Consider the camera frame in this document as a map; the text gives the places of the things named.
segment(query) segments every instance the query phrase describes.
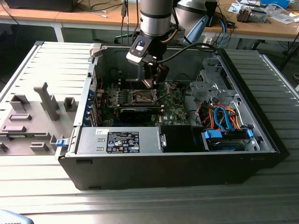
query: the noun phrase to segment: table leg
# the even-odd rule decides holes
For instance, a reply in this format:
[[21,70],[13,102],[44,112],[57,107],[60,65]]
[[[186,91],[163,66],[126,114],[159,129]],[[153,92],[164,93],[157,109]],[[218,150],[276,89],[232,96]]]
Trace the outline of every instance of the table leg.
[[52,23],[52,27],[54,28],[57,41],[64,42],[64,36],[62,34],[62,24],[60,22],[55,22],[55,23]]

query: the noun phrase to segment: black cable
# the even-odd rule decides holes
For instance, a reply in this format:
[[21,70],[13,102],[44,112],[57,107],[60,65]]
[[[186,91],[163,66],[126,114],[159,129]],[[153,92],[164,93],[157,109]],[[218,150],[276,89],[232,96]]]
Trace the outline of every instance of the black cable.
[[100,6],[100,5],[105,5],[105,4],[108,4],[110,3],[112,0],[109,0],[108,2],[104,2],[104,3],[97,3],[97,4],[94,4],[92,6],[90,6],[90,10],[92,10],[95,6]]
[[7,84],[6,82],[2,81],[2,79],[0,79],[0,82],[4,83],[4,84]]
[[195,47],[195,46],[206,46],[206,47],[209,47],[210,49],[214,50],[213,52],[216,52],[217,49],[212,46],[211,44],[207,44],[207,43],[194,43],[194,44],[190,44],[186,47],[184,47],[183,49],[179,50],[177,53],[175,53],[174,55],[166,58],[166,59],[163,59],[163,60],[160,60],[160,61],[156,61],[156,63],[164,63],[164,62],[167,62],[171,59],[173,59],[174,57],[176,57],[177,55],[179,55],[180,53],[182,53],[183,51],[189,49],[189,48],[192,48],[192,47]]
[[98,12],[98,11],[106,10],[106,9],[113,8],[113,7],[116,7],[116,6],[121,6],[121,5],[122,5],[122,3],[114,5],[114,6],[110,6],[110,7],[107,7],[107,8],[97,9],[97,10],[85,10],[85,9],[81,8],[80,6],[78,6],[78,8],[85,11],[85,12]]
[[179,25],[179,23],[178,23],[178,17],[177,17],[176,9],[174,7],[172,7],[172,14],[173,14],[173,18],[174,18],[174,20],[176,22],[176,25],[177,25],[176,28],[178,29],[178,25]]
[[285,47],[281,44],[280,41],[278,41],[278,43],[279,43],[279,45],[280,45],[281,47],[283,47],[285,50],[289,50],[289,49],[285,48]]
[[17,20],[14,19],[14,17],[4,8],[2,1],[0,0],[0,3],[2,5],[2,8],[4,9],[4,11],[15,21],[16,24],[19,25],[19,23],[17,22]]
[[299,81],[299,73],[295,73],[294,75],[293,75],[293,79],[294,79],[294,81]]
[[295,49],[290,54],[288,54],[286,59],[281,63],[280,71],[282,71],[282,69],[284,69],[285,65],[289,62],[289,60],[293,57],[293,55],[298,51],[298,49],[299,49],[299,44],[297,44]]
[[175,78],[176,76],[178,76],[178,75],[183,75],[183,76],[185,76],[186,78],[188,78],[188,79],[192,82],[192,80],[190,79],[190,77],[187,76],[187,75],[186,75],[185,73],[183,73],[183,72],[180,72],[180,73],[175,74],[174,77],[172,78],[172,80],[174,81],[174,78]]
[[128,0],[125,0],[125,1],[127,1],[127,18],[128,18],[128,21],[127,21],[127,33],[128,33],[128,36],[127,36],[127,38],[128,38],[128,45],[130,44],[129,43],[129,1]]
[[125,17],[121,18],[121,44],[123,44],[123,40],[122,40],[122,27],[123,27],[123,20]]
[[187,91],[188,91],[189,88],[190,88],[190,85],[187,85],[187,86],[186,86],[185,93],[184,93],[184,96],[183,96],[182,106],[183,106],[184,111],[185,111],[185,105],[184,105],[184,103],[185,103],[185,98],[186,98],[186,94],[187,94]]
[[135,29],[134,29],[134,31],[133,31],[132,40],[131,40],[132,43],[134,43],[134,41],[135,41],[134,36],[135,36],[136,30],[137,30],[138,25],[139,25],[138,0],[136,0],[136,9],[137,9],[137,11],[136,11],[136,14],[137,14],[137,24],[136,24],[136,27],[135,27]]
[[287,52],[287,53],[289,53],[290,49],[293,47],[293,45],[294,45],[294,43],[296,42],[296,40],[297,40],[298,36],[299,36],[299,32],[297,33],[297,35],[296,35],[296,37],[295,37],[294,41],[292,42],[292,44],[291,44],[291,46],[290,46],[290,48],[289,48],[289,50],[288,50],[288,52]]
[[224,40],[226,40],[226,39],[228,39],[226,42],[223,42],[223,44],[222,45],[224,45],[224,44],[226,44],[227,42],[229,42],[230,40],[231,40],[231,38],[232,38],[232,33],[233,33],[233,31],[234,31],[234,28],[233,28],[233,30],[231,29],[231,28],[229,28],[229,30],[230,30],[230,34],[227,36],[227,37],[225,37],[224,38]]
[[290,48],[288,49],[287,53],[284,56],[284,59],[283,59],[281,65],[280,65],[280,69],[279,69],[280,71],[282,71],[284,69],[285,65],[289,62],[289,60],[292,58],[292,56],[297,52],[297,50],[299,48],[299,43],[297,44],[297,46],[295,47],[295,49],[289,54],[289,52],[292,49],[294,43],[296,42],[298,36],[299,36],[299,32],[297,33],[294,41],[292,42]]

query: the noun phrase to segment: warning label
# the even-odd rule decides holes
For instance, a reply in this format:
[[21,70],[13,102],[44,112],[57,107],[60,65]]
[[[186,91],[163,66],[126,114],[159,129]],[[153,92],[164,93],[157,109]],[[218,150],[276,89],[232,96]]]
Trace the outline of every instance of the warning label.
[[139,153],[139,132],[108,132],[107,153]]

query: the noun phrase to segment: yellow cable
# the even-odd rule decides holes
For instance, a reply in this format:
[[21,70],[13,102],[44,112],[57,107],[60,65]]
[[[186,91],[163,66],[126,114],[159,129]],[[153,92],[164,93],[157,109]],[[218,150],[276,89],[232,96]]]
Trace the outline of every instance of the yellow cable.
[[238,116],[236,116],[235,119],[236,119],[238,128],[241,129],[240,126],[239,126],[239,122],[238,122]]

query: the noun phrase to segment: blue latch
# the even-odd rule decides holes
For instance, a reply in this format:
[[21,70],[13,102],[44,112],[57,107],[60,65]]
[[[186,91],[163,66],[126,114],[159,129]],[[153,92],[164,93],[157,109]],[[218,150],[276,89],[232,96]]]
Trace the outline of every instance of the blue latch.
[[247,135],[252,139],[253,138],[253,132],[251,130],[247,130]]
[[206,130],[205,131],[205,138],[206,139],[221,139],[222,134],[220,130]]
[[57,147],[67,147],[67,139],[58,139],[56,141],[56,146]]

